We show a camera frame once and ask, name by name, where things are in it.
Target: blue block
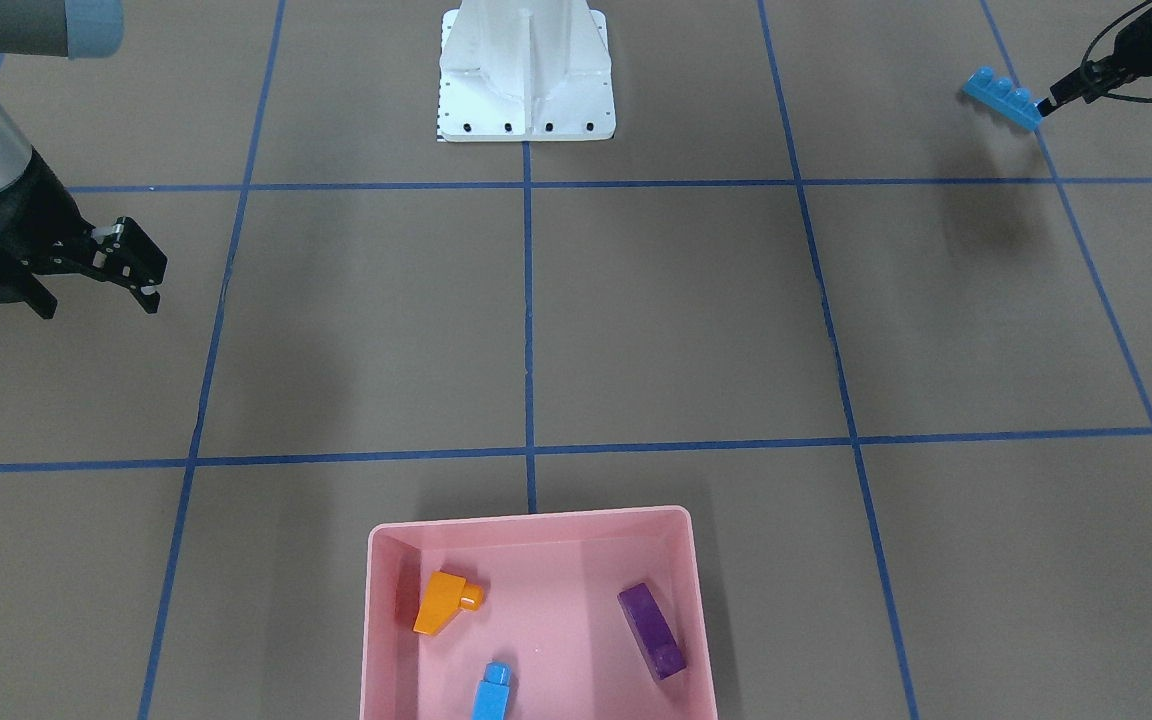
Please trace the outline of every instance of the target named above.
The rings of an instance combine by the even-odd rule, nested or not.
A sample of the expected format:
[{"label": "blue block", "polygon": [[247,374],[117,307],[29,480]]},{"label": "blue block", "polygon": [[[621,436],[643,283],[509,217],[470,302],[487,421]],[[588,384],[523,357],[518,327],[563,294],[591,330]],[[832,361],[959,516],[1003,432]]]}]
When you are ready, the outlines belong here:
[{"label": "blue block", "polygon": [[509,703],[509,666],[505,662],[488,662],[479,683],[479,694],[473,697],[473,720],[505,720],[505,707]]},{"label": "blue block", "polygon": [[992,68],[980,68],[972,74],[963,86],[963,92],[975,97],[996,111],[1002,118],[1032,132],[1043,122],[1038,104],[1029,101],[1029,91],[1024,88],[1011,90],[1011,78],[998,78]]}]

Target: purple toy brick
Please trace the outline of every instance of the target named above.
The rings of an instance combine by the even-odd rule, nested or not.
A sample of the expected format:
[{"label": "purple toy brick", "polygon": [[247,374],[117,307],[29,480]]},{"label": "purple toy brick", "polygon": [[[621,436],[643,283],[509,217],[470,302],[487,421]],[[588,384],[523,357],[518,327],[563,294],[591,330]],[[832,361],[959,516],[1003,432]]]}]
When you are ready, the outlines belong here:
[{"label": "purple toy brick", "polygon": [[682,650],[673,641],[673,632],[669,632],[669,626],[664,621],[660,606],[652,597],[652,591],[649,591],[649,585],[636,584],[617,598],[630,621],[634,638],[639,642],[643,659],[647,661],[655,679],[664,680],[684,669],[687,661],[682,659]]}]

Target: blue grid line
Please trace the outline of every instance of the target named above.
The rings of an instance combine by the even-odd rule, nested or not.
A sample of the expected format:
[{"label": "blue grid line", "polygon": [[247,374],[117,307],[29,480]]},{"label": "blue grid line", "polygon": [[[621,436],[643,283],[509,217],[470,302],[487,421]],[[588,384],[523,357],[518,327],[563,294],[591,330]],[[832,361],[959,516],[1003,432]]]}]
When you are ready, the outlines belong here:
[{"label": "blue grid line", "polygon": [[759,21],[763,23],[763,40],[767,45],[767,61],[771,65],[772,82],[776,86],[776,105],[781,109],[781,124],[785,129],[785,145],[790,152],[790,167],[794,170],[794,181],[797,195],[799,196],[799,211],[803,213],[803,229],[806,234],[808,250],[812,255],[812,272],[817,279],[820,290],[820,310],[824,316],[824,327],[829,336],[829,346],[833,350],[833,361],[838,370],[838,395],[842,400],[842,414],[847,419],[847,439],[851,445],[851,455],[856,464],[856,479],[861,484],[861,498],[865,505],[865,520],[869,523],[869,539],[874,547],[874,561],[878,566],[878,579],[882,584],[882,601],[887,606],[887,623],[890,626],[892,646],[896,651],[896,662],[900,667],[901,685],[905,689],[905,705],[909,707],[910,720],[919,720],[918,700],[914,692],[914,675],[910,674],[908,653],[905,652],[905,638],[901,632],[900,614],[896,611],[896,597],[892,591],[890,574],[887,570],[887,553],[882,550],[882,533],[878,528],[878,515],[874,510],[873,493],[869,487],[869,473],[865,470],[864,452],[861,450],[859,434],[856,432],[856,418],[852,414],[851,395],[847,391],[847,373],[842,363],[842,353],[838,348],[838,333],[833,324],[833,313],[829,310],[829,293],[820,268],[820,255],[817,242],[814,242],[814,229],[812,225],[812,211],[808,207],[806,188],[803,183],[803,170],[799,167],[799,154],[794,143],[794,126],[790,123],[790,111],[785,99],[785,88],[781,83],[780,65],[776,62],[776,47],[772,44],[772,26],[767,20],[767,5],[758,0]]},{"label": "blue grid line", "polygon": [[[1061,177],[1066,184],[1152,184],[1152,177]],[[957,184],[1055,184],[1046,179],[639,179],[639,181],[535,181],[532,190],[582,190],[582,188],[641,188],[641,187],[809,187],[849,185],[957,185]],[[118,192],[317,192],[317,191],[376,191],[376,190],[522,190],[521,181],[482,182],[282,182],[238,184],[79,184],[69,187],[76,195]]]},{"label": "blue grid line", "polygon": [[150,657],[145,669],[145,685],[141,689],[141,707],[137,711],[137,720],[147,720],[150,717],[150,703],[154,698],[154,682],[157,679],[157,667],[162,652],[162,637],[168,621],[168,611],[172,602],[172,590],[175,584],[175,570],[180,558],[180,544],[184,536],[184,523],[189,510],[189,495],[194,488],[195,469],[197,468],[198,448],[202,446],[202,430],[207,418],[207,402],[211,396],[211,382],[217,369],[217,357],[220,351],[220,334],[225,326],[225,302],[229,296],[229,282],[234,274],[234,258],[238,253],[238,238],[242,237],[243,219],[247,217],[247,199],[250,196],[252,174],[256,173],[256,156],[260,150],[262,124],[265,120],[265,106],[270,101],[270,85],[274,78],[274,67],[278,60],[279,37],[283,31],[283,13],[287,9],[287,0],[278,1],[278,9],[274,13],[274,28],[270,32],[270,54],[265,60],[265,77],[262,82],[260,100],[256,103],[256,118],[252,120],[251,141],[248,143],[247,167],[243,169],[243,190],[238,192],[238,207],[234,211],[234,227],[229,236],[229,252],[225,256],[225,273],[220,281],[220,296],[215,301],[215,319],[212,320],[211,342],[207,348],[207,363],[202,373],[202,387],[198,391],[198,418],[195,423],[194,435],[189,439],[189,455],[185,460],[184,478],[180,483],[180,499],[177,502],[177,516],[172,529],[172,547],[168,551],[168,562],[162,575],[162,593],[159,597],[159,612],[154,621],[154,637],[150,642]]},{"label": "blue grid line", "polygon": [[526,511],[536,501],[535,305],[532,305],[531,143],[522,143],[522,304],[524,304],[524,433],[526,437]]},{"label": "blue grid line", "polygon": [[[1015,82],[1020,83],[1020,75],[1016,73],[1015,65],[1011,63],[1011,54],[1007,53],[1007,45],[1002,40],[1002,31],[998,28],[995,18],[993,18],[993,13],[990,10],[988,0],[980,0],[980,9],[984,12],[984,17],[990,23],[990,29],[993,32],[993,38],[998,44],[998,51],[1002,53],[1002,61],[1007,65],[1007,73],[1015,78]],[[1087,238],[1083,236],[1082,225],[1078,222],[1078,215],[1074,213],[1074,205],[1069,200],[1069,192],[1064,189],[1064,181],[1062,181],[1060,173],[1056,170],[1056,161],[1052,159],[1051,150],[1047,147],[1047,141],[1043,137],[1043,131],[1034,132],[1038,138],[1038,147],[1043,151],[1043,160],[1047,164],[1047,170],[1051,173],[1053,181],[1056,181],[1056,192],[1060,192],[1061,205],[1064,205],[1064,214],[1069,218],[1069,225],[1074,228],[1074,237],[1078,241],[1078,249],[1083,253],[1083,262],[1087,265],[1087,273],[1092,276],[1092,283],[1096,286],[1096,293],[1100,296],[1101,306],[1105,309],[1105,314],[1108,320],[1111,320],[1111,327],[1114,328],[1114,338],[1117,340],[1119,350],[1123,354],[1123,362],[1128,366],[1128,372],[1132,374],[1132,382],[1137,387],[1137,392],[1140,396],[1140,404],[1144,406],[1144,411],[1149,416],[1149,426],[1152,427],[1152,401],[1149,400],[1149,393],[1146,387],[1144,387],[1144,381],[1140,377],[1140,372],[1135,364],[1135,358],[1132,356],[1132,348],[1128,346],[1128,340],[1126,340],[1126,334],[1123,327],[1119,324],[1117,314],[1114,311],[1114,305],[1111,304],[1111,296],[1105,290],[1105,283],[1101,282],[1100,270],[1097,270],[1096,262],[1092,259],[1091,247],[1087,245]]]},{"label": "blue grid line", "polygon": [[[859,435],[861,445],[937,445],[952,442],[1024,442],[1043,439],[1079,439],[1105,437],[1150,437],[1152,429],[1060,429],[1005,430],[979,433],[923,433],[902,435]],[[529,455],[599,455],[636,454],[636,452],[695,452],[695,450],[764,450],[764,448],[840,447],[850,446],[851,438],[806,437],[771,439],[717,439],[717,441],[622,442],[588,445],[538,445],[517,447],[435,448],[435,450],[358,450],[320,452],[320,454],[289,455],[218,455],[196,457],[196,468],[237,468],[247,465],[305,465],[320,462],[385,462],[403,460],[449,460],[465,457],[524,457]],[[157,457],[147,460],[74,460],[58,462],[0,462],[0,473],[71,473],[93,470],[137,470],[154,468],[184,468],[187,457]]]}]

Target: pink tray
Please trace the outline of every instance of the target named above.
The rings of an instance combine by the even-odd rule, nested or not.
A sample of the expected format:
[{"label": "pink tray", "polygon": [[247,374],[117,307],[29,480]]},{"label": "pink tray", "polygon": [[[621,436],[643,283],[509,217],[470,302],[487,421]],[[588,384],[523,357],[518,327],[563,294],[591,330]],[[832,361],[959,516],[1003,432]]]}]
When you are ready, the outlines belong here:
[{"label": "pink tray", "polygon": [[[425,637],[412,622],[433,570],[486,597]],[[644,581],[687,659],[659,683],[616,598]],[[507,720],[717,720],[691,516],[636,507],[372,530],[362,720],[468,719],[493,660],[513,668]]]}]

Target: orange block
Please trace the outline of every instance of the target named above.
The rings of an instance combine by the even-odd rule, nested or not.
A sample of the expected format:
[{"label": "orange block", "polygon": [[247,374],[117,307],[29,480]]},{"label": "orange block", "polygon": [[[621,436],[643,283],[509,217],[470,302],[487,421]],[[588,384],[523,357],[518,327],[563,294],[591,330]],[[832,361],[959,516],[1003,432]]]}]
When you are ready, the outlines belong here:
[{"label": "orange block", "polygon": [[482,606],[482,585],[439,570],[430,575],[412,629],[422,635],[437,635],[457,611],[477,611]]}]

